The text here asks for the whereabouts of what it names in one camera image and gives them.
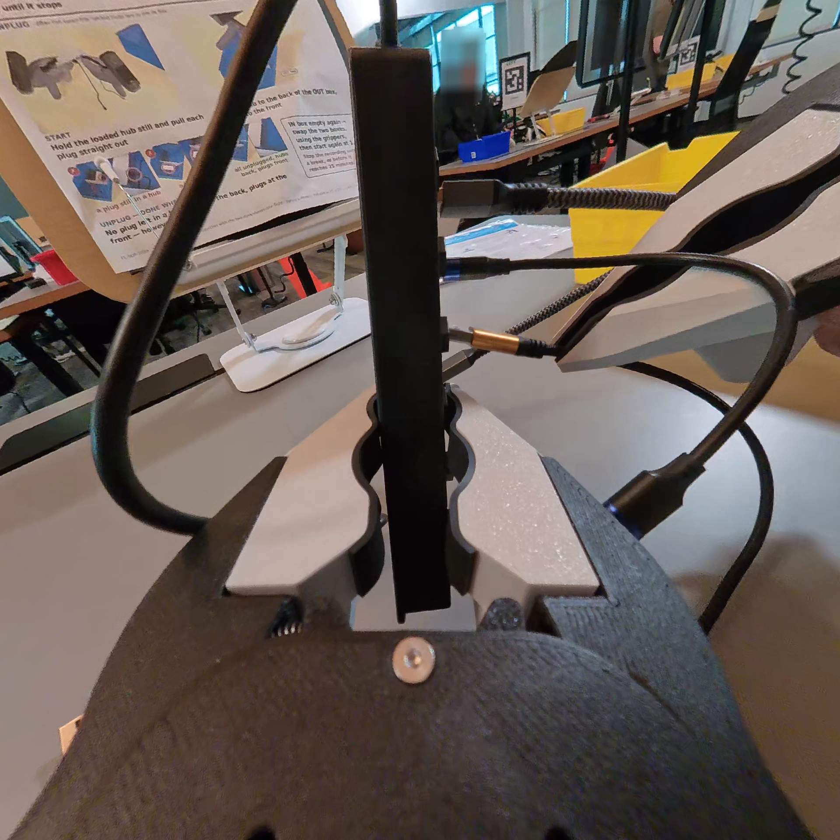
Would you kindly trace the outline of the yellow plastic bin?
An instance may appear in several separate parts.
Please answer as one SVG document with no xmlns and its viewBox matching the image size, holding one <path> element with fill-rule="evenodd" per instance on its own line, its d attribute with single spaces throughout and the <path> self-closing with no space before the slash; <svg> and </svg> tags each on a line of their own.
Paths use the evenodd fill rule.
<svg viewBox="0 0 840 840">
<path fill-rule="evenodd" d="M 535 126 L 540 136 L 554 137 L 582 130 L 586 120 L 586 109 L 576 108 L 536 119 Z"/>
<path fill-rule="evenodd" d="M 666 143 L 606 167 L 578 184 L 580 188 L 624 188 L 679 192 L 737 132 L 693 139 L 684 149 Z M 634 247 L 662 213 L 604 209 L 569 212 L 574 257 L 623 255 Z"/>
</svg>

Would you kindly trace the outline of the tan board with black panel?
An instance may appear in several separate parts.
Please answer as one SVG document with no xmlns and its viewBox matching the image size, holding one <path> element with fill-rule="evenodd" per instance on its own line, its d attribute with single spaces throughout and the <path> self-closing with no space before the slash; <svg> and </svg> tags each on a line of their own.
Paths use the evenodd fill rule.
<svg viewBox="0 0 840 840">
<path fill-rule="evenodd" d="M 572 40 L 561 48 L 532 80 L 526 101 L 519 109 L 521 119 L 550 112 L 558 106 L 575 73 L 578 42 Z"/>
</svg>

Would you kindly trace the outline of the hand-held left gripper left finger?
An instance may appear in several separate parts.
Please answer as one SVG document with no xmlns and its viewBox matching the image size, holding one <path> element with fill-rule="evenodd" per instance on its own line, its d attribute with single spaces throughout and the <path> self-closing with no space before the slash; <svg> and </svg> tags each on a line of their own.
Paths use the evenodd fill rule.
<svg viewBox="0 0 840 840">
<path fill-rule="evenodd" d="M 289 452 L 226 591 L 330 601 L 354 620 L 385 563 L 381 468 L 375 392 L 364 391 Z"/>
</svg>

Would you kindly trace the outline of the blue plastic bin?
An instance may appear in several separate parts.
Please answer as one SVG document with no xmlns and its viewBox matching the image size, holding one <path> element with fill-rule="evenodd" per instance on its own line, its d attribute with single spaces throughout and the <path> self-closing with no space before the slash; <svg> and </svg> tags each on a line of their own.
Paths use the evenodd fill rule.
<svg viewBox="0 0 840 840">
<path fill-rule="evenodd" d="M 488 161 L 508 154 L 510 149 L 511 131 L 500 131 L 459 143 L 458 159 L 461 163 Z"/>
</svg>

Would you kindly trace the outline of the thin black cable gold plugs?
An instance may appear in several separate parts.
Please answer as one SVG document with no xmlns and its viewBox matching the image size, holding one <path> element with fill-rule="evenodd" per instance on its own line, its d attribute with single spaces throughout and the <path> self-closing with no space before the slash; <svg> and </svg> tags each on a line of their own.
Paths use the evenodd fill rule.
<svg viewBox="0 0 840 840">
<path fill-rule="evenodd" d="M 522 358 L 542 358 L 549 354 L 548 346 L 535 339 L 479 329 L 449 328 L 444 346 L 448 347 L 450 341 L 463 343 L 469 346 L 469 350 L 458 353 L 446 363 L 444 371 L 447 375 L 457 375 L 489 352 L 517 355 Z M 645 362 L 625 364 L 623 368 L 676 386 L 701 399 L 716 409 L 722 415 L 723 421 L 728 420 L 733 414 L 734 407 L 718 395 L 677 373 Z M 722 576 L 717 589 L 711 595 L 698 619 L 698 624 L 705 634 L 709 634 L 717 624 L 732 595 L 761 551 L 770 531 L 774 513 L 774 478 L 769 457 L 759 438 L 745 421 L 739 421 L 733 430 L 742 436 L 756 466 L 759 479 L 759 503 L 755 522 L 747 541 L 728 571 Z M 683 505 L 686 491 L 701 476 L 709 458 L 705 455 L 683 454 L 664 467 L 644 470 L 605 500 L 603 506 L 625 530 L 636 539 L 641 539 Z"/>
</svg>

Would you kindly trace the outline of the red plastic bin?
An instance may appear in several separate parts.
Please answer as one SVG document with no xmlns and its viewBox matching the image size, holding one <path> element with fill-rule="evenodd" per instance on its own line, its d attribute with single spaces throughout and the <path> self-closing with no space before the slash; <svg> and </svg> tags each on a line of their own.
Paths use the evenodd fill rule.
<svg viewBox="0 0 840 840">
<path fill-rule="evenodd" d="M 67 267 L 53 248 L 48 248 L 32 255 L 31 261 L 41 266 L 49 277 L 60 287 L 78 282 L 76 275 Z"/>
</svg>

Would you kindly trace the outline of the light grey desk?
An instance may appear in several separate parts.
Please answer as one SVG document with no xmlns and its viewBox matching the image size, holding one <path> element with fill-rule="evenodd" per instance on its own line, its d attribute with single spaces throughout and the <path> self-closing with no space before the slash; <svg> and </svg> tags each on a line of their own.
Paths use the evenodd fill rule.
<svg viewBox="0 0 840 840">
<path fill-rule="evenodd" d="M 131 419 L 142 481 L 213 515 L 275 456 L 372 386 L 371 343 L 241 394 L 224 374 Z M 686 452 L 715 421 L 681 390 L 629 371 L 560 372 L 494 354 L 457 379 L 603 501 Z M 838 360 L 808 344 L 751 427 L 770 456 L 772 529 L 711 641 L 755 741 L 811 831 L 838 838 Z M 702 608 L 748 535 L 757 483 L 740 440 L 645 540 Z M 126 516 L 78 440 L 2 476 L 2 836 L 60 756 L 134 608 L 184 538 Z"/>
</svg>

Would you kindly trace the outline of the black USB hub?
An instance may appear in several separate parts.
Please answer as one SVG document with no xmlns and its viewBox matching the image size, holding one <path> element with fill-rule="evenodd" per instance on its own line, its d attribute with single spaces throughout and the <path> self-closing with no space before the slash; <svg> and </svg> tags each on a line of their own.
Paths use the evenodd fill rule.
<svg viewBox="0 0 840 840">
<path fill-rule="evenodd" d="M 399 623 L 450 606 L 432 67 L 383 40 L 350 88 L 385 503 Z"/>
</svg>

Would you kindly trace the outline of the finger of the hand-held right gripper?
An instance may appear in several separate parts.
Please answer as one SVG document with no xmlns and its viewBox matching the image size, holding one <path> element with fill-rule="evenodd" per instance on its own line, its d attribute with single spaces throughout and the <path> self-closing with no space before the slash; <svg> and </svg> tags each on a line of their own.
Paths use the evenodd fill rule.
<svg viewBox="0 0 840 840">
<path fill-rule="evenodd" d="M 674 220 L 710 220 L 776 187 L 792 186 L 838 156 L 837 105 L 811 105 L 777 127 L 758 124 L 721 148 L 673 203 Z"/>
<path fill-rule="evenodd" d="M 733 253 L 785 280 L 805 321 L 838 294 L 837 281 L 816 279 L 838 269 L 839 185 L 807 193 L 770 232 Z M 750 280 L 706 268 L 680 273 L 663 290 L 606 314 L 558 363 L 564 372 L 609 368 L 695 350 L 727 382 L 747 382 L 775 330 L 769 292 Z"/>
</svg>

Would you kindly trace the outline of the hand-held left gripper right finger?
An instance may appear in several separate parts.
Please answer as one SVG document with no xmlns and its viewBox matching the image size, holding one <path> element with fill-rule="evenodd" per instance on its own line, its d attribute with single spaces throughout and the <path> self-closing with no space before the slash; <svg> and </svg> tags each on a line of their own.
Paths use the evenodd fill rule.
<svg viewBox="0 0 840 840">
<path fill-rule="evenodd" d="M 541 596 L 596 595 L 600 579 L 538 450 L 458 387 L 447 409 L 445 561 L 476 620 L 497 601 L 526 618 Z"/>
</svg>

